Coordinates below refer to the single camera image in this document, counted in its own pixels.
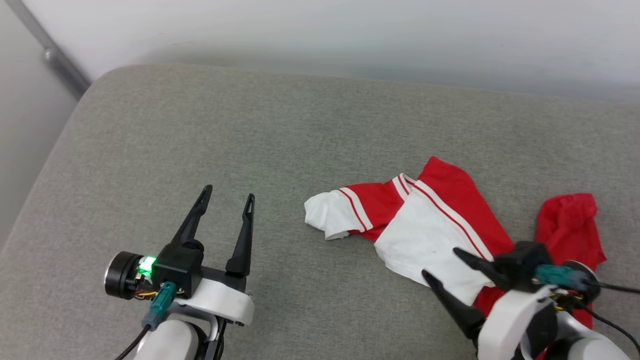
red stripe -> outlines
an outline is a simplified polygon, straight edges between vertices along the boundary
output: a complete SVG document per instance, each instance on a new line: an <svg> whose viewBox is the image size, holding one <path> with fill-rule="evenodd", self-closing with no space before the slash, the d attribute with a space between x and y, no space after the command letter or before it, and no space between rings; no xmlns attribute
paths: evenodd
<svg viewBox="0 0 640 360"><path fill-rule="evenodd" d="M402 188L404 189L404 192L406 192L407 195L409 195L409 190L407 190L406 186L403 183L403 179L401 176L398 176L398 181L400 182L400 185L402 185Z"/></svg>
<svg viewBox="0 0 640 360"><path fill-rule="evenodd" d="M364 229L364 231L366 231L367 227L364 226L364 222L362 222L362 219L360 218L360 215L358 215L358 211L356 210L356 206L353 204L353 199L349 195L347 195L346 192L343 192L342 189L338 189L338 191L343 193L344 196L346 196L347 199L349 199L349 202L351 203L351 207L353 208L353 213L356 215L356 217L358 218L358 221L362 225L362 229Z"/></svg>
<svg viewBox="0 0 640 360"><path fill-rule="evenodd" d="M442 212L443 214L447 215L447 217L453 221L458 227L460 227L460 229L462 229L462 231L465 232L465 235L467 235L467 239L469 239L469 242L471 243L471 245L474 246L474 248L478 251L478 254L480 254L480 256L482 256L483 259L486 260L486 258L484 257L484 255L482 254L482 252L480 251L480 249L477 248L477 246L475 245L474 241L471 240L471 236L469 236L469 233L467 232L467 230L465 230L464 227L462 227L462 225L460 225L459 222L457 222L455 219L453 219L449 214L447 214L440 206L438 206L438 204L436 204L436 202L431 198L431 196L429 196L429 194L427 192L425 192L423 189L421 189L419 186L415 186L416 189L420 190L426 197L429 198L429 200L431 200L431 202L436 206L436 208L438 208L438 210L440 210L440 212Z"/></svg>

red and white shirt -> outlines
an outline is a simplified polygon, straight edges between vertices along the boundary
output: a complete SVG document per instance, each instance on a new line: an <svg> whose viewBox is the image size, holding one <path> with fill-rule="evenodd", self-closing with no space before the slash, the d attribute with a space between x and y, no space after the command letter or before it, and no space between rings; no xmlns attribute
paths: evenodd
<svg viewBox="0 0 640 360"><path fill-rule="evenodd" d="M323 230L325 239L361 234L376 242L387 268L427 286L421 274L426 269L486 316L503 294L452 250L460 247L493 261L513 243L471 177L436 157L429 159L417 181L400 174L384 184L349 185L311 197L305 209L306 223ZM551 198L540 210L536 241L545 243L555 264L571 259L595 271L606 260L596 212L588 193ZM576 311L575 316L593 326L586 312Z"/></svg>
<svg viewBox="0 0 640 360"><path fill-rule="evenodd" d="M470 305L490 281L453 248L492 260L513 246L471 177L436 157L417 181L400 174L384 184L349 185L313 196L305 209L306 223L325 239L360 233L376 242L387 268L424 285L427 269Z"/></svg>

cable connector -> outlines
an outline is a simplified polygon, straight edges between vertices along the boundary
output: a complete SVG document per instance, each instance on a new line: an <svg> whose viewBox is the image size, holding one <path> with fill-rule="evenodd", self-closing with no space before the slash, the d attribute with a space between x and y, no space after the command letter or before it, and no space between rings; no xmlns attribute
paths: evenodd
<svg viewBox="0 0 640 360"><path fill-rule="evenodd" d="M149 325L151 326L151 331L155 331L163 322L167 315L167 310L169 310L169 306L175 299L175 296L178 292L177 285L172 282L165 282L160 287L160 290L156 293L156 296L151 301L151 306L149 306L149 311L147 311L145 317L142 319L142 327Z"/></svg>
<svg viewBox="0 0 640 360"><path fill-rule="evenodd" d="M536 279L545 285L564 286L565 288L586 291L588 276L584 272L566 266L539 265Z"/></svg>

gray fabric surface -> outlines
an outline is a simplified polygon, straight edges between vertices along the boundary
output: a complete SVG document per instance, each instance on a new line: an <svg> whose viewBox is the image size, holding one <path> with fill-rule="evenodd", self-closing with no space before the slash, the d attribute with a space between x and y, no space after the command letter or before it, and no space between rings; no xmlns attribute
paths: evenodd
<svg viewBox="0 0 640 360"><path fill-rule="evenodd" d="M472 359L428 289L387 270L363 238L323 241L303 202L417 176L435 155L474 178L513 240L532 240L545 199L592 192L609 258L600 276L639 286L639 117L629 105L462 88L116 70L79 103L2 251L0 358L115 357L147 303L105 295L105 266L120 250L157 253L211 183L197 234L209 266L224 266L256 196L255 318L228 328L225 359ZM640 336L637 305L605 291L595 310Z"/></svg>

black cable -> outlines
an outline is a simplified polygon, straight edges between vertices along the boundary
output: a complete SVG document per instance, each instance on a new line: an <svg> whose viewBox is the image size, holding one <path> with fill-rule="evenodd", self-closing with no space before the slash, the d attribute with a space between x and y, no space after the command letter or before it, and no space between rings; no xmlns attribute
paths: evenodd
<svg viewBox="0 0 640 360"><path fill-rule="evenodd" d="M587 281L587 283L591 285L599 286L605 289L624 291L625 293L640 294L640 289L628 288L626 286L607 284L606 282L599 282L599 281Z"/></svg>
<svg viewBox="0 0 640 360"><path fill-rule="evenodd" d="M145 335L149 332L149 329L151 329L151 325L145 325L145 327L142 328L142 331L140 332L138 337L131 344L129 344L129 346L126 349L124 349L122 354L118 355L118 357L116 357L115 360L122 360L127 355L129 355L131 350L133 350L133 348L136 347L136 345L140 342L140 340L142 340L142 338L144 338Z"/></svg>
<svg viewBox="0 0 640 360"><path fill-rule="evenodd" d="M585 310L587 313L589 313L591 316L593 316L596 320L611 326L612 328L616 329L617 331L622 332L622 334L624 336L628 337L629 340L631 340L631 342L636 346L636 350L638 351L638 355L640 356L640 344L638 343L638 341L631 334L629 334L625 329L622 329L620 326L617 326L616 324L608 321L607 319L603 318L602 316L594 313L593 310L591 310L587 305L583 304L580 300L576 299L575 296L573 296L572 294L569 294L569 296L571 296L571 298L575 302L576 307L579 307L582 310Z"/></svg>
<svg viewBox="0 0 640 360"><path fill-rule="evenodd" d="M222 359L222 352L225 350L225 329L227 328L227 322L222 322L222 328L220 328L220 335L218 338L218 346L216 352L213 354L213 360Z"/></svg>

